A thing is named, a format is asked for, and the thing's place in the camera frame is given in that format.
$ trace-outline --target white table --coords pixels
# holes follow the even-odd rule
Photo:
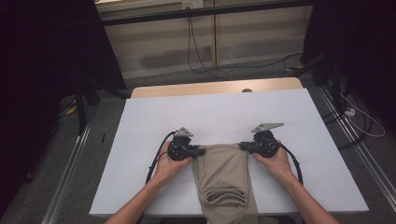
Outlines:
[[[296,156],[305,187],[328,211],[367,211],[307,90],[292,89],[128,100],[90,214],[111,216],[143,187],[148,167],[168,133],[186,127],[194,133],[191,143],[195,145],[235,143],[251,140],[250,130],[261,122],[285,123],[273,133]],[[251,157],[247,163],[260,215],[297,212],[289,194],[263,165]],[[202,215],[190,166],[159,192],[145,214]]]

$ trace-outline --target person's left hand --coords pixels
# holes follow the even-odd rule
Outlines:
[[[191,157],[188,157],[183,161],[172,161],[167,153],[169,144],[170,142],[166,142],[161,149],[161,157],[158,159],[157,169],[155,170],[153,177],[153,179],[155,178],[160,181],[162,186],[166,185],[181,168],[193,161],[193,158]]]

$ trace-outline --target trousers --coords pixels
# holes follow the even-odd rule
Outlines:
[[[258,224],[248,153],[238,144],[205,147],[205,155],[192,162],[192,170],[207,224]]]

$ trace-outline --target forearm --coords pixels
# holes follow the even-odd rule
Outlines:
[[[309,194],[293,174],[285,176],[282,182],[306,224],[339,223]]]
[[[114,214],[106,224],[136,223],[157,192],[161,189],[162,185],[162,182],[158,179],[151,179],[147,185],[145,185],[128,203]]]

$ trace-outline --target person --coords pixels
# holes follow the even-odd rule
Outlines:
[[[162,155],[169,148],[170,142],[166,142],[160,152]],[[263,158],[257,153],[253,157],[263,163],[270,173],[286,188],[290,197],[296,204],[304,222],[311,223],[339,223],[328,213],[304,188],[290,168],[287,152],[280,148],[272,158]],[[116,214],[106,221],[113,223],[136,223],[157,192],[165,186],[183,167],[192,162],[192,158],[183,161],[172,161],[167,153],[158,160],[154,176],[128,203],[126,203]]]

